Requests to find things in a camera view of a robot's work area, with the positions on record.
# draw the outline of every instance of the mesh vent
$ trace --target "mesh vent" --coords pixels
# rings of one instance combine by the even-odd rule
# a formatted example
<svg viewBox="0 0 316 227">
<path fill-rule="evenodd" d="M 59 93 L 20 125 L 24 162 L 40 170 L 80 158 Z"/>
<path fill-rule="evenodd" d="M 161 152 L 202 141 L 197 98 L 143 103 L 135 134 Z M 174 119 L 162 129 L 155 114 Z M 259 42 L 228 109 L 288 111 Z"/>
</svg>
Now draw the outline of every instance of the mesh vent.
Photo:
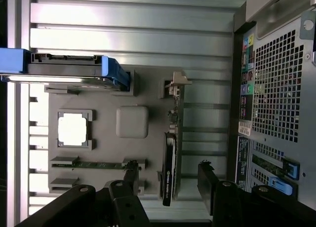
<svg viewBox="0 0 316 227">
<path fill-rule="evenodd" d="M 268 147 L 266 145 L 263 145 L 261 143 L 256 143 L 256 145 L 253 147 L 256 151 L 259 151 L 263 154 L 266 154 L 276 160 L 282 161 L 282 158 L 284 157 L 284 152 L 279 151 L 277 149 Z"/>
<path fill-rule="evenodd" d="M 255 178 L 257 178 L 259 181 L 261 181 L 263 184 L 268 185 L 269 184 L 269 177 L 267 175 L 264 175 L 262 172 L 260 172 L 257 169 L 254 169 Z"/>
<path fill-rule="evenodd" d="M 295 31 L 256 50 L 253 130 L 297 142 L 304 46 Z"/>
</svg>

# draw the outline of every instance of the ribbed metal panel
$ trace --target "ribbed metal panel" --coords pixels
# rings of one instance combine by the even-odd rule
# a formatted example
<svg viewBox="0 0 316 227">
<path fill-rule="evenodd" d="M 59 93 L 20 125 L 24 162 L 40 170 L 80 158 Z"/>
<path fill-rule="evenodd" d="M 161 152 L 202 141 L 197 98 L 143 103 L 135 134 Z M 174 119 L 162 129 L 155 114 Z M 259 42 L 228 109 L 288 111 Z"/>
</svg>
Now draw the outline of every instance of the ribbed metal panel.
<svg viewBox="0 0 316 227">
<path fill-rule="evenodd" d="M 151 219 L 206 219 L 196 188 L 198 163 L 208 159 L 225 178 L 233 14 L 245 0 L 32 0 L 33 51 L 115 57 L 120 64 L 183 69 L 185 91 L 179 201 L 171 208 L 149 197 Z M 29 212 L 54 199 L 47 183 L 48 95 L 30 86 Z"/>
</svg>

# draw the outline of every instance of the screw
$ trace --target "screw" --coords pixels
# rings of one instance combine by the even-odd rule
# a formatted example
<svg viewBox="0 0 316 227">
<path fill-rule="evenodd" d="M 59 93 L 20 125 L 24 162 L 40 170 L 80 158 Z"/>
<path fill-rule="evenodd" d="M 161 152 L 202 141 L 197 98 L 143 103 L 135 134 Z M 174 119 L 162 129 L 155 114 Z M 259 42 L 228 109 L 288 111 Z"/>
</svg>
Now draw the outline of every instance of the screw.
<svg viewBox="0 0 316 227">
<path fill-rule="evenodd" d="M 267 189 L 266 187 L 261 187 L 261 188 L 259 188 L 259 191 L 267 192 L 267 191 L 269 191 L 269 189 Z"/>
<path fill-rule="evenodd" d="M 231 185 L 231 183 L 229 182 L 223 182 L 223 185 L 226 186 L 226 187 L 229 187 Z"/>
<path fill-rule="evenodd" d="M 80 189 L 80 191 L 88 191 L 89 189 L 88 188 L 82 188 Z"/>
</svg>

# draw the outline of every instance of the metal frame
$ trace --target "metal frame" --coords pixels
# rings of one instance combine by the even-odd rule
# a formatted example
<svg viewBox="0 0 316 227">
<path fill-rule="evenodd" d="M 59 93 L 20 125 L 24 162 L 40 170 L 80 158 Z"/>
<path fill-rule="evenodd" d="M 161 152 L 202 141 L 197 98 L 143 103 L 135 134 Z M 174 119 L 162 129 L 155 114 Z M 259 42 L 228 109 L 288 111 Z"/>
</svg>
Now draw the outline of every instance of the metal frame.
<svg viewBox="0 0 316 227">
<path fill-rule="evenodd" d="M 255 22 L 246 22 L 246 2 L 234 15 L 233 32 L 233 65 L 230 99 L 230 119 L 228 130 L 228 156 L 226 179 L 235 181 L 237 163 L 237 139 L 239 121 L 239 100 L 240 100 L 240 78 L 241 78 L 241 56 L 243 34 L 255 26 Z"/>
<path fill-rule="evenodd" d="M 30 3 L 8 0 L 10 48 L 30 48 Z M 27 84 L 8 84 L 7 226 L 15 226 L 29 213 L 29 92 Z"/>
<path fill-rule="evenodd" d="M 279 0 L 247 0 L 246 21 L 250 22 L 260 14 L 260 11 L 267 9 Z M 315 5 L 316 0 L 310 0 L 310 5 Z"/>
</svg>

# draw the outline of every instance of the blue tab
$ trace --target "blue tab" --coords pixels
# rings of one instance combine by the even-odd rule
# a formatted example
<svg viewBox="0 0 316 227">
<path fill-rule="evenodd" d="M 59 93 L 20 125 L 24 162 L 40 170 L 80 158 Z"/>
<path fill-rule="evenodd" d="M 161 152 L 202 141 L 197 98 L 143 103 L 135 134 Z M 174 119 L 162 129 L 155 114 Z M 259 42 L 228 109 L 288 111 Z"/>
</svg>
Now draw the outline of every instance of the blue tab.
<svg viewBox="0 0 316 227">
<path fill-rule="evenodd" d="M 277 177 L 270 177 L 269 186 L 283 192 L 286 195 L 291 196 L 293 194 L 293 187 Z"/>
<path fill-rule="evenodd" d="M 113 83 L 119 82 L 129 88 L 130 77 L 114 58 L 102 56 L 102 76 L 113 79 Z"/>
<path fill-rule="evenodd" d="M 31 52 L 21 48 L 0 48 L 0 73 L 24 74 L 28 71 Z"/>
</svg>

